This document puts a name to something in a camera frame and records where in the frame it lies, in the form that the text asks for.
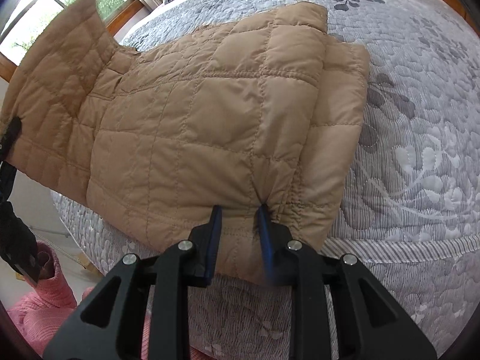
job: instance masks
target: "silver screw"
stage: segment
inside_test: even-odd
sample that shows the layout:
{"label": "silver screw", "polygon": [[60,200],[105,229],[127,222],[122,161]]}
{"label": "silver screw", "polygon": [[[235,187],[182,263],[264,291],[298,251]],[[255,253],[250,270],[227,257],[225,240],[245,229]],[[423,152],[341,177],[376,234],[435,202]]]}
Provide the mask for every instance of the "silver screw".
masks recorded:
{"label": "silver screw", "polygon": [[194,247],[194,244],[192,243],[192,241],[189,241],[187,239],[184,239],[183,241],[180,241],[178,243],[178,248],[181,251],[189,251],[192,247]]}
{"label": "silver screw", "polygon": [[353,254],[346,254],[343,256],[343,262],[348,266],[354,266],[358,261],[358,258]]}
{"label": "silver screw", "polygon": [[126,266],[131,266],[137,261],[137,256],[135,256],[133,253],[126,254],[123,256],[122,261]]}
{"label": "silver screw", "polygon": [[302,248],[302,243],[296,239],[293,239],[288,242],[287,246],[291,251],[299,251]]}

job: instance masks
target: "person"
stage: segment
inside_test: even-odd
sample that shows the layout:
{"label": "person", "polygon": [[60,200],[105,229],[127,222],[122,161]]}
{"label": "person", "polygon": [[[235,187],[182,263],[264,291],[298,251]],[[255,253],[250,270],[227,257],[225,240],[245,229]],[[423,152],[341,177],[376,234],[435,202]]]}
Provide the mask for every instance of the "person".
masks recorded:
{"label": "person", "polygon": [[[28,279],[25,281],[35,289],[22,297],[8,315],[27,343],[42,356],[45,347],[53,338],[61,324],[77,307],[74,293],[63,275],[55,252],[42,242],[38,245],[38,262],[41,266],[39,281],[35,287]],[[87,288],[84,299],[93,287]],[[142,359],[147,359],[150,318],[145,318],[142,339]],[[190,348],[191,360],[213,360],[211,357]]]}

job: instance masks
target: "window frame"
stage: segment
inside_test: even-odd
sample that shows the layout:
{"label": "window frame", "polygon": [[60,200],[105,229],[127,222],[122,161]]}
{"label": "window frame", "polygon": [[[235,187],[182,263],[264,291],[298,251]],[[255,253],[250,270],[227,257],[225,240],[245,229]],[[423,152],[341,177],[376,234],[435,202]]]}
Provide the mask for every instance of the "window frame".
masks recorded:
{"label": "window frame", "polygon": [[[28,10],[37,2],[38,0],[32,0],[18,15],[11,21],[5,31],[0,34],[0,43],[2,43],[10,31],[15,27],[15,25],[20,21],[20,19],[28,12]],[[62,10],[66,8],[66,5],[60,0],[54,0],[57,4],[62,7]],[[114,12],[110,14],[109,17],[104,20],[104,24],[107,30],[111,35],[115,35],[118,30],[126,24],[140,9],[144,7],[143,3],[139,0],[127,0],[120,7],[118,7]],[[17,65],[10,61],[4,54],[0,53],[0,77],[6,80],[8,83],[15,72]]]}

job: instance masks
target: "triangular cutout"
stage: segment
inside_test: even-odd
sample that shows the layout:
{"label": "triangular cutout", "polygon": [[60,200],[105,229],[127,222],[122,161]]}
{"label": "triangular cutout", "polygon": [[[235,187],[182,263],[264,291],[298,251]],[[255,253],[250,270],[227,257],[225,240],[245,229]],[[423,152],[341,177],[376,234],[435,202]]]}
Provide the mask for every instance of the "triangular cutout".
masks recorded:
{"label": "triangular cutout", "polygon": [[378,292],[365,279],[359,279],[358,284],[365,300],[368,317],[372,327],[380,327],[395,322],[396,313],[382,299]]}
{"label": "triangular cutout", "polygon": [[121,282],[122,280],[119,277],[110,280],[83,310],[80,316],[81,320],[101,328],[107,327],[110,323],[110,316]]}

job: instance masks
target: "wooden window frame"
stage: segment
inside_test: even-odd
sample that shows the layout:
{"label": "wooden window frame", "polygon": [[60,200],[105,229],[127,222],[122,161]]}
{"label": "wooden window frame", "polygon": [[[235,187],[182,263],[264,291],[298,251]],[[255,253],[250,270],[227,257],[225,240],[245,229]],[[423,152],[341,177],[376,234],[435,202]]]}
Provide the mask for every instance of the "wooden window frame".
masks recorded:
{"label": "wooden window frame", "polygon": [[[60,1],[57,4],[65,9],[65,5]],[[23,15],[30,9],[37,0],[33,0],[20,12],[17,17],[9,24],[8,32],[15,26],[15,24],[23,17]],[[122,28],[132,17],[135,16],[144,7],[140,0],[127,0],[116,11],[114,11],[105,21],[107,31],[114,36],[120,28]],[[11,77],[15,73],[17,65],[10,61],[5,55],[0,52],[0,78],[4,79],[8,83]]]}

